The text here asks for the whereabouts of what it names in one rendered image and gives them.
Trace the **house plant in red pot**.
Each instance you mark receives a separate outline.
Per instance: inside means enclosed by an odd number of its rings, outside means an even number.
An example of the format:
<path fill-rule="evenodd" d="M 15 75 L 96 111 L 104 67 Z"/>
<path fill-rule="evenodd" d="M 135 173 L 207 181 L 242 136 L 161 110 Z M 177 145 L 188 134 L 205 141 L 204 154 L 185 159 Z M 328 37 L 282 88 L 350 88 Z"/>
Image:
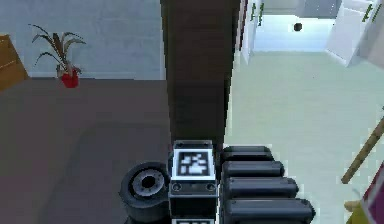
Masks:
<path fill-rule="evenodd" d="M 32 27 L 40 30 L 40 33 L 33 36 L 32 43 L 38 39 L 44 39 L 53 50 L 53 52 L 44 51 L 40 53 L 35 63 L 38 63 L 43 56 L 53 58 L 57 62 L 57 78 L 66 88 L 76 88 L 79 85 L 79 75 L 82 73 L 82 70 L 68 59 L 69 48 L 73 44 L 85 45 L 86 42 L 80 35 L 73 32 L 63 32 L 59 35 L 57 32 L 49 33 L 36 24 L 32 24 Z"/>

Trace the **magenta and white box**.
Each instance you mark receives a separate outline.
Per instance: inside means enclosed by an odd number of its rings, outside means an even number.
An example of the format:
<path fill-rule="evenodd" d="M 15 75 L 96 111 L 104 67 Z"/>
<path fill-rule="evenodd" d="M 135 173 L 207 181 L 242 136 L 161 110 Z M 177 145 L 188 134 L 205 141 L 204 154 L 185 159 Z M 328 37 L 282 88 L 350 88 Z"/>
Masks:
<path fill-rule="evenodd" d="M 384 163 L 377 170 L 362 201 L 369 224 L 384 224 Z"/>

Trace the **yellow object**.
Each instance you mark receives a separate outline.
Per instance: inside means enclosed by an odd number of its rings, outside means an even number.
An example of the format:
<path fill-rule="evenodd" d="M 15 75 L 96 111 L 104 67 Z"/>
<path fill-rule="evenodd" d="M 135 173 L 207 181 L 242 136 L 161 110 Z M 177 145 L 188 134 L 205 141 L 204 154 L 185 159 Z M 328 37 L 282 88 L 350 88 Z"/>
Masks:
<path fill-rule="evenodd" d="M 346 224 L 369 224 L 359 201 L 346 201 L 344 208 L 351 213 Z"/>

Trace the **brown wooden cabinet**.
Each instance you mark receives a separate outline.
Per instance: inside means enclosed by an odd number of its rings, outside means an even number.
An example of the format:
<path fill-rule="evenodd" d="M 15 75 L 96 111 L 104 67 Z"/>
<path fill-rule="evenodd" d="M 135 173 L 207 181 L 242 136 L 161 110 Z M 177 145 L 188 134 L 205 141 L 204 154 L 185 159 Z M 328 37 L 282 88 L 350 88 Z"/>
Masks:
<path fill-rule="evenodd" d="M 0 91 L 29 78 L 8 34 L 0 35 Z"/>

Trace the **brown wooden stick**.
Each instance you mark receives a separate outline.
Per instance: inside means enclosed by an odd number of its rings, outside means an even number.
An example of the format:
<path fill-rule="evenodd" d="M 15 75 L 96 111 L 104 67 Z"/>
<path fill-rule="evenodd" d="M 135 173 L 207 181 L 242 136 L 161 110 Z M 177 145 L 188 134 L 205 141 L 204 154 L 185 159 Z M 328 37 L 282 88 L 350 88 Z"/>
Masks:
<path fill-rule="evenodd" d="M 381 136 L 384 134 L 384 116 L 380 119 L 377 126 L 374 128 L 370 134 L 367 141 L 364 143 L 363 147 L 360 149 L 347 171 L 341 178 L 343 184 L 348 184 L 349 181 L 353 178 L 355 173 L 361 167 L 365 159 L 368 157 L 370 152 L 373 150 L 377 142 L 380 140 Z"/>

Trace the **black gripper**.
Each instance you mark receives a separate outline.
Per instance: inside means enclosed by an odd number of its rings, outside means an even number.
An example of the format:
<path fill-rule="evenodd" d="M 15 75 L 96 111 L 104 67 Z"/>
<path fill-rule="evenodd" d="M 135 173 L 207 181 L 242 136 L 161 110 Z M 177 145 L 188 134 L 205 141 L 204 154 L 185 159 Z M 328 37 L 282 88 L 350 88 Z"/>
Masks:
<path fill-rule="evenodd" d="M 170 177 L 162 162 L 144 162 L 123 177 L 119 196 L 128 222 L 169 222 Z"/>

